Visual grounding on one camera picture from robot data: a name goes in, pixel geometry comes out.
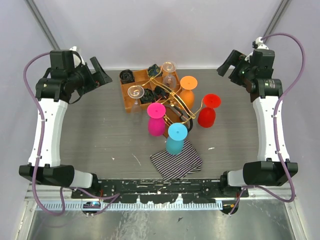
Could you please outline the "gold wire wine glass rack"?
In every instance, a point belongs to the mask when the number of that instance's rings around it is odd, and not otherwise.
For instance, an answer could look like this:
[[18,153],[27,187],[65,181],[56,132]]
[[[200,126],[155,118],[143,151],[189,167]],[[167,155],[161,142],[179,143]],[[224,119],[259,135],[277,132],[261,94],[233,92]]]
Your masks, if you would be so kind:
[[163,88],[168,92],[169,97],[160,104],[164,105],[166,113],[163,117],[165,122],[165,130],[163,135],[168,137],[168,128],[174,123],[182,123],[187,127],[187,131],[191,131],[193,128],[193,120],[198,117],[201,109],[205,107],[203,99],[201,101],[201,106],[196,112],[192,112],[192,109],[189,109],[183,100],[180,98],[180,93],[183,90],[180,84],[181,79],[178,77],[177,70],[173,73],[176,77],[176,87],[169,88],[163,84],[163,78],[166,75],[166,72],[163,72],[162,76],[150,77],[148,82],[154,82],[159,87]]

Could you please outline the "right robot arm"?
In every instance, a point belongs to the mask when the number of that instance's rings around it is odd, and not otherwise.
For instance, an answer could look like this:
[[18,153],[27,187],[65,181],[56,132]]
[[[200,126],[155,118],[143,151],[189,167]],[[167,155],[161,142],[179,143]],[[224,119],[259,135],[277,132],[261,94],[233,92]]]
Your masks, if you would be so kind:
[[242,186],[282,186],[298,172],[298,164],[291,162],[284,140],[282,106],[277,104],[283,86],[272,77],[274,59],[274,51],[268,48],[255,49],[251,56],[232,50],[217,69],[223,77],[229,67],[234,67],[229,79],[249,93],[258,129],[257,160],[220,177],[219,191],[225,197],[231,197]]

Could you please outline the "striped black white cloth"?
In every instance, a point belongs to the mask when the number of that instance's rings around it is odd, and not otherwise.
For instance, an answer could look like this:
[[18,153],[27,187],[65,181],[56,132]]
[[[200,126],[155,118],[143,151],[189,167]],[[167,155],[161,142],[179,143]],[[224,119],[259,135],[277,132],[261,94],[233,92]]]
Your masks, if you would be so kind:
[[179,154],[170,154],[167,150],[150,156],[150,161],[164,181],[178,180],[202,169],[203,160],[189,140],[184,140]]

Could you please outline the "clear wine glass back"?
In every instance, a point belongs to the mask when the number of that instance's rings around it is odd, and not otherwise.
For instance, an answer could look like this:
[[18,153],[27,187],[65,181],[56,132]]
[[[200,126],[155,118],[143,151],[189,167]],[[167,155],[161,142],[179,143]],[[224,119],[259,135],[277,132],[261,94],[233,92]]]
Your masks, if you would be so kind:
[[162,70],[166,72],[166,75],[163,77],[163,84],[171,89],[174,89],[177,84],[177,79],[173,75],[176,69],[177,64],[173,61],[167,61],[162,64]]

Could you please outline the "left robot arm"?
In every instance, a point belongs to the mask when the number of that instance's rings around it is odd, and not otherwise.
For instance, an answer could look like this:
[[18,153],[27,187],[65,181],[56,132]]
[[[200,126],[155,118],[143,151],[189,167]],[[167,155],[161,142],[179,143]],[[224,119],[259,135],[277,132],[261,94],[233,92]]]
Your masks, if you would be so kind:
[[90,59],[95,70],[91,72],[76,46],[52,50],[48,56],[50,67],[31,93],[38,110],[33,149],[18,172],[33,185],[82,188],[88,198],[95,198],[100,193],[97,176],[61,164],[62,125],[74,92],[82,97],[112,79],[96,57]]

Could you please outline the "red wine glass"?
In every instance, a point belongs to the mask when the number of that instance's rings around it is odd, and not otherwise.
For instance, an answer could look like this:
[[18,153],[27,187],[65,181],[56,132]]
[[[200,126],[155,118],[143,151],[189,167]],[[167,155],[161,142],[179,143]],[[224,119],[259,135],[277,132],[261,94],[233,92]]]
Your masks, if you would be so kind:
[[203,128],[210,128],[215,123],[215,109],[221,105],[221,98],[214,93],[209,93],[204,96],[203,104],[204,108],[199,112],[197,122]]

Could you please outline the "wooden compartment tray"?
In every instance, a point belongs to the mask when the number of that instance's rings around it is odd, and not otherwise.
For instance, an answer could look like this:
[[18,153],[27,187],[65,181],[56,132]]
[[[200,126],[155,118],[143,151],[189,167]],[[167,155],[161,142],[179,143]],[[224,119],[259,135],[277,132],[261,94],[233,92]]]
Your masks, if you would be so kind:
[[[154,92],[154,89],[156,85],[154,82],[150,81],[148,82],[148,80],[150,79],[148,77],[148,72],[147,72],[147,68],[145,69],[141,69],[141,70],[131,70],[133,72],[133,75],[134,75],[134,82],[132,83],[128,83],[128,84],[122,84],[121,81],[120,81],[120,77],[119,77],[119,81],[121,83],[121,93],[122,93],[122,99],[123,99],[123,102],[124,102],[124,108],[126,110],[127,113],[130,113],[131,112],[131,107],[132,105],[134,104],[134,99],[130,98],[129,95],[128,95],[128,89],[129,87],[131,86],[135,86],[135,85],[142,85],[142,87],[144,89],[150,89]],[[165,99],[164,100],[156,100],[155,99],[155,102],[159,102],[159,103],[163,103],[165,102]],[[140,103],[140,106],[143,110],[146,110],[147,107],[151,104],[151,103],[146,103],[146,104],[141,104],[141,101],[139,100],[139,103]]]

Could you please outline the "orange wine glass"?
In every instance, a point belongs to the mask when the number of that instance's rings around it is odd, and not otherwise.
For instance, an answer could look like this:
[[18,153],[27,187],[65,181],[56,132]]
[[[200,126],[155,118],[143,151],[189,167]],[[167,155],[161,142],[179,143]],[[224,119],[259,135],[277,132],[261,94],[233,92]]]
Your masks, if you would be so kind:
[[193,90],[197,87],[198,81],[193,76],[184,76],[180,80],[180,86],[182,87],[182,91],[179,94],[179,97],[185,103],[185,105],[192,109],[195,103],[195,94]]

